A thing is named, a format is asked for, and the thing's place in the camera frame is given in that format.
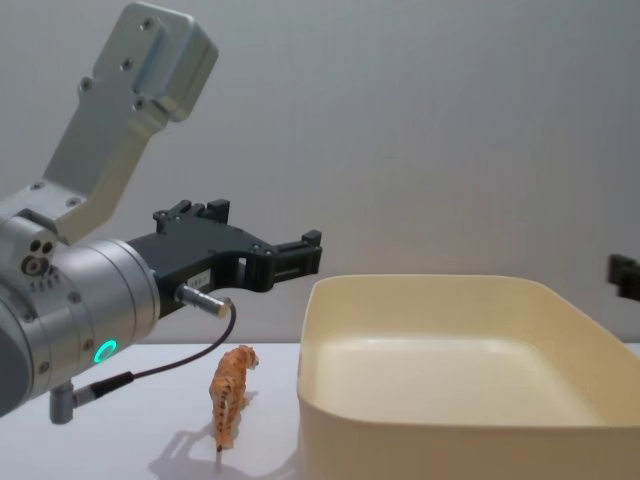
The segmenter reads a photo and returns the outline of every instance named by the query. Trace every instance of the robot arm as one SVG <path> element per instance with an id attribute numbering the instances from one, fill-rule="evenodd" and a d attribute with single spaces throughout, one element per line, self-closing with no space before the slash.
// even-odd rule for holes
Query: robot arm
<path id="1" fill-rule="evenodd" d="M 151 136 L 190 114 L 217 56 L 191 17 L 126 7 L 44 177 L 0 201 L 0 417 L 51 391 L 66 423 L 82 403 L 70 380 L 159 318 L 184 305 L 221 316 L 230 301 L 215 289 L 318 272 L 319 232 L 270 245 L 227 225 L 224 200 L 156 212 L 156 232 L 128 243 L 75 244 L 112 215 Z M 58 243 L 70 248 L 54 256 Z"/>

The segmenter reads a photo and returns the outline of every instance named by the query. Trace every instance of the black cable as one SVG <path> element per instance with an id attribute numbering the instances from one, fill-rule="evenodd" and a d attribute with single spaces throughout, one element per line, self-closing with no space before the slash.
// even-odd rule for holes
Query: black cable
<path id="1" fill-rule="evenodd" d="M 222 333 L 220 338 L 218 338 L 215 342 L 213 342 L 210 346 L 208 346 L 201 352 L 198 352 L 195 355 L 191 355 L 190 357 L 183 358 L 182 360 L 178 360 L 177 362 L 168 363 L 166 365 L 162 365 L 156 368 L 151 368 L 149 370 L 144 370 L 142 372 L 138 372 L 138 373 L 124 372 L 124 373 L 115 375 L 113 377 L 109 377 L 105 380 L 94 382 L 85 388 L 88 388 L 93 392 L 94 399 L 98 399 L 106 395 L 107 393 L 111 393 L 114 390 L 117 390 L 118 388 L 128 385 L 134 380 L 181 367 L 183 365 L 186 365 L 187 363 L 191 363 L 194 360 L 198 360 L 199 358 L 202 358 L 205 355 L 210 354 L 216 348 L 222 345 L 227 340 L 227 338 L 229 338 L 229 335 L 231 335 L 231 332 L 235 327 L 237 312 L 236 312 L 236 306 L 233 303 L 231 304 L 230 310 L 231 310 L 231 317 L 229 318 L 229 324 L 227 325 L 226 330 Z"/>
<path id="2" fill-rule="evenodd" d="M 138 378 L 148 377 L 149 375 L 155 375 L 156 373 L 162 373 L 162 372 L 166 372 L 167 370 L 172 370 L 174 368 L 181 367 L 183 365 L 186 365 L 187 363 L 191 363 L 194 360 L 198 360 L 199 358 L 202 358 L 205 355 L 208 355 L 211 352 L 213 352 L 216 348 L 222 345 L 227 338 L 229 338 L 229 335 L 231 335 L 231 332 L 233 331 L 233 327 L 236 324 L 236 306 L 233 303 L 231 304 L 230 310 L 231 310 L 231 318 L 229 318 L 229 325 L 227 325 L 227 329 L 223 332 L 220 338 L 215 342 L 213 342 L 209 347 L 205 348 L 199 353 L 196 353 L 195 355 L 191 355 L 190 357 L 184 358 L 177 362 L 168 363 L 167 365 L 163 365 L 161 367 L 151 368 L 149 370 L 144 370 L 139 373 L 134 373 L 133 379 L 137 380 Z"/>

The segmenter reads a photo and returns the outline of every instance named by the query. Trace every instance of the black object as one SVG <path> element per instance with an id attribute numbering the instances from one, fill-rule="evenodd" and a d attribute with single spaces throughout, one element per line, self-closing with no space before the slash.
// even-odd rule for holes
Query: black object
<path id="1" fill-rule="evenodd" d="M 183 200 L 154 213 L 156 233 L 129 242 L 155 272 L 161 317 L 183 306 L 174 298 L 177 287 L 203 274 L 210 282 L 196 288 L 209 293 L 220 288 L 267 292 L 277 282 L 318 273 L 320 232 L 271 245 L 228 225 L 229 208 L 227 200 L 206 206 Z"/>
<path id="2" fill-rule="evenodd" d="M 133 373 L 125 372 L 116 375 L 106 380 L 100 380 L 99 382 L 92 383 L 89 388 L 93 392 L 96 400 L 107 393 L 111 393 L 120 387 L 124 387 L 135 380 Z"/>
<path id="3" fill-rule="evenodd" d="M 618 287 L 618 296 L 640 302 L 640 265 L 623 255 L 610 255 L 607 281 Z"/>

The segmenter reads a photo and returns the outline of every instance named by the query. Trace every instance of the orange spotted figurine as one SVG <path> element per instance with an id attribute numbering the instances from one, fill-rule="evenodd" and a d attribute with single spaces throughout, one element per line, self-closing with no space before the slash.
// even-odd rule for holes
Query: orange spotted figurine
<path id="1" fill-rule="evenodd" d="M 233 448 L 234 424 L 240 409 L 249 403 L 245 395 L 247 369 L 253 370 L 257 366 L 256 352 L 246 345 L 234 348 L 220 359 L 209 387 L 218 452 Z"/>

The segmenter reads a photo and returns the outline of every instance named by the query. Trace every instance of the metal cylinder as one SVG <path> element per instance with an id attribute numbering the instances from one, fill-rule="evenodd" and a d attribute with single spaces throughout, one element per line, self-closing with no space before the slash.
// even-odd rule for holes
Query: metal cylinder
<path id="1" fill-rule="evenodd" d="M 73 384 L 65 382 L 51 390 L 49 417 L 54 425 L 64 425 L 73 420 Z"/>
<path id="2" fill-rule="evenodd" d="M 0 373 L 21 382 L 0 416 L 144 338 L 158 321 L 153 272 L 126 243 L 74 246 L 53 265 L 19 295 L 0 287 Z"/>
<path id="3" fill-rule="evenodd" d="M 175 297 L 185 305 L 199 308 L 218 318 L 226 317 L 232 305 L 230 298 L 212 297 L 186 284 L 182 284 L 176 289 Z"/>

